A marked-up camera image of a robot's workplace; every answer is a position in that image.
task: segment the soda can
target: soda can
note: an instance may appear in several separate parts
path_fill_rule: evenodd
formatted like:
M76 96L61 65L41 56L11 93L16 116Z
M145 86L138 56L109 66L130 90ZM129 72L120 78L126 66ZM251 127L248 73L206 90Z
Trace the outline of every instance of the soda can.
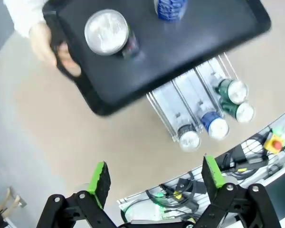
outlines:
M198 116L211 138L222 140L229 133L229 125L214 108L200 105Z
M98 11L88 19L85 40L94 53L102 56L118 54L128 58L139 51L138 41L127 21L112 9Z
M180 148L185 152L196 150L200 146L200 137L192 124L187 124L177 130Z
M234 104L224 100L222 97L219 100L222 109L235 118L239 123L249 123L255 114L255 110L248 102L242 104Z
M233 79L222 80L215 91L226 100L238 105L247 100L248 87L241 81Z
M188 0L154 0L158 18L166 21L181 20L187 4Z

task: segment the black tray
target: black tray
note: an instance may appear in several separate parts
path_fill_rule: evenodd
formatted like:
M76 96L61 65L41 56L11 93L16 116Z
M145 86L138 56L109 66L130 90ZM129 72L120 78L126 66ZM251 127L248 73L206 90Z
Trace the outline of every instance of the black tray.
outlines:
M100 56L88 47L88 18L103 9L123 14L140 43L130 59ZM153 0L50 0L44 8L55 49L65 40L82 68L72 77L90 108L109 115L202 62L267 30L270 18L259 0L189 0L183 19L157 18Z

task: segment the bolt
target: bolt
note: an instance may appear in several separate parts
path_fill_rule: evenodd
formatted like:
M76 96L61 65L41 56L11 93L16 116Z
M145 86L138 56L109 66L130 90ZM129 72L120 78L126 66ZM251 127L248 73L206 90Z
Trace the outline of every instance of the bolt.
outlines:
M252 191L258 192L258 186L253 186Z
M233 190L233 186L231 184L227 185L227 190L228 191L232 191Z

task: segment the beige table surface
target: beige table surface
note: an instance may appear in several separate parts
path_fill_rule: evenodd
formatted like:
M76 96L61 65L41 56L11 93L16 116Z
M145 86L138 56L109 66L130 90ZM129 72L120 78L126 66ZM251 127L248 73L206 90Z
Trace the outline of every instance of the beige table surface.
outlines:
M201 165L204 153L224 153L285 112L285 0L263 3L272 30L228 53L249 85L256 117L247 125L228 119L230 134L222 142L204 133L198 151L183 153L145 98L110 117L96 116L77 87L39 62L16 33L0 52L0 76L19 78L11 94L15 117L69 191L89 182L102 160L112 179L109 201L181 175Z

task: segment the can lid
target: can lid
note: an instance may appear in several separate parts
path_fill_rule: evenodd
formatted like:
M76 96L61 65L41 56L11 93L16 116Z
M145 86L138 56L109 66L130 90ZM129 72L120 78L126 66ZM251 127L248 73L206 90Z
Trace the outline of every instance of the can lid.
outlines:
M185 152L191 152L200 145L200 137L194 131L185 132L180 137L180 148Z
M239 123L248 123L252 120L255 110L251 104L244 102L237 108L236 118Z
M235 104L241 104L248 97L248 87L241 81L233 81L228 87L228 97Z
M88 46L99 55L112 55L120 51L129 36L128 24L123 15L106 9L93 14L85 24Z
M208 134L211 138L222 140L229 132L229 125L223 118L217 118L209 126Z

